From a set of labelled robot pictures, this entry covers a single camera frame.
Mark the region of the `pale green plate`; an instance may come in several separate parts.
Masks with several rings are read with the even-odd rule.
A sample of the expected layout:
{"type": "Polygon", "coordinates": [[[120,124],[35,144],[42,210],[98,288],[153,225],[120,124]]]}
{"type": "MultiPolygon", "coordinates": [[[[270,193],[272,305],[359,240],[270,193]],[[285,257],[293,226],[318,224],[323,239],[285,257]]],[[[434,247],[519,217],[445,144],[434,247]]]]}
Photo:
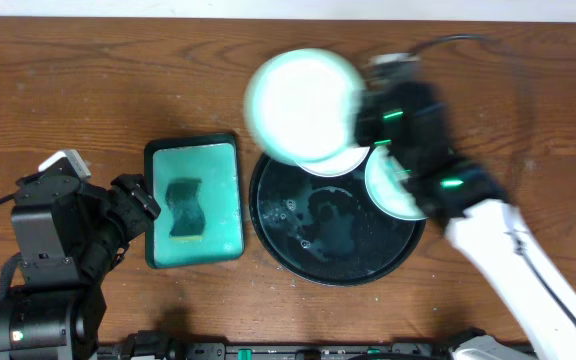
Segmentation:
{"type": "Polygon", "coordinates": [[[407,178],[408,171],[389,155],[385,146],[376,147],[370,154],[365,166],[365,186],[375,206],[396,219],[424,220],[425,214],[402,185],[407,178]]]}
{"type": "Polygon", "coordinates": [[[344,57],[304,48],[262,64],[244,93],[243,116],[256,144],[285,163],[318,163],[355,144],[365,82],[344,57]]]}

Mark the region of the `white plate with green stain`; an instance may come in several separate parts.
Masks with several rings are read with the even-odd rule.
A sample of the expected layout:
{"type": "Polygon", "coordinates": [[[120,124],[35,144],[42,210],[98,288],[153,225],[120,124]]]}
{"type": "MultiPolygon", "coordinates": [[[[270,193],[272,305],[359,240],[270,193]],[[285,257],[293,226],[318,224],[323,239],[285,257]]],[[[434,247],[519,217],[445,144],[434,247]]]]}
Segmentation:
{"type": "Polygon", "coordinates": [[[304,171],[319,177],[339,177],[357,168],[369,154],[369,147],[353,146],[319,162],[297,162],[304,171]]]}

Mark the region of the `dark green scrubbing sponge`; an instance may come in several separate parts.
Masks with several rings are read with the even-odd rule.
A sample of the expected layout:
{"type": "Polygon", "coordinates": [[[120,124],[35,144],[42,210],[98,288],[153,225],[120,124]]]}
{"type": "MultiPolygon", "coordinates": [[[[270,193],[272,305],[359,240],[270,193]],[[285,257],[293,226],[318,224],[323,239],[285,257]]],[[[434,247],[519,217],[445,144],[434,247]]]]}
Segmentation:
{"type": "Polygon", "coordinates": [[[199,204],[202,181],[197,178],[179,178],[167,188],[165,200],[173,223],[169,236],[173,240],[200,240],[205,230],[205,215],[199,204]]]}

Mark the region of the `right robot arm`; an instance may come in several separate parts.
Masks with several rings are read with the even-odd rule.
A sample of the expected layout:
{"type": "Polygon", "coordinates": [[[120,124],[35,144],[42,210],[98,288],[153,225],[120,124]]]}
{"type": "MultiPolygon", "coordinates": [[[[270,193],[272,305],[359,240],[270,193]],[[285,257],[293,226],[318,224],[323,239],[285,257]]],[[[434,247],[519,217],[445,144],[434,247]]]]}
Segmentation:
{"type": "Polygon", "coordinates": [[[404,81],[363,94],[355,139],[384,146],[400,164],[403,188],[482,273],[539,358],[576,359],[576,292],[508,192],[455,150],[432,85],[404,81]]]}

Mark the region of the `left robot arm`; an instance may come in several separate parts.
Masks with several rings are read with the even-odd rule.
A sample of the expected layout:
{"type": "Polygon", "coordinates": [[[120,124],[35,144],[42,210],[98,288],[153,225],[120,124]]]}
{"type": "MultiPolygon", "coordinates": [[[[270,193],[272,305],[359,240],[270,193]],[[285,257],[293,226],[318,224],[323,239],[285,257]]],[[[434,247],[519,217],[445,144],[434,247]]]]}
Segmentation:
{"type": "Polygon", "coordinates": [[[101,284],[160,208],[140,174],[108,189],[36,175],[20,180],[14,201],[20,251],[0,278],[0,359],[90,359],[106,311],[101,284]]]}

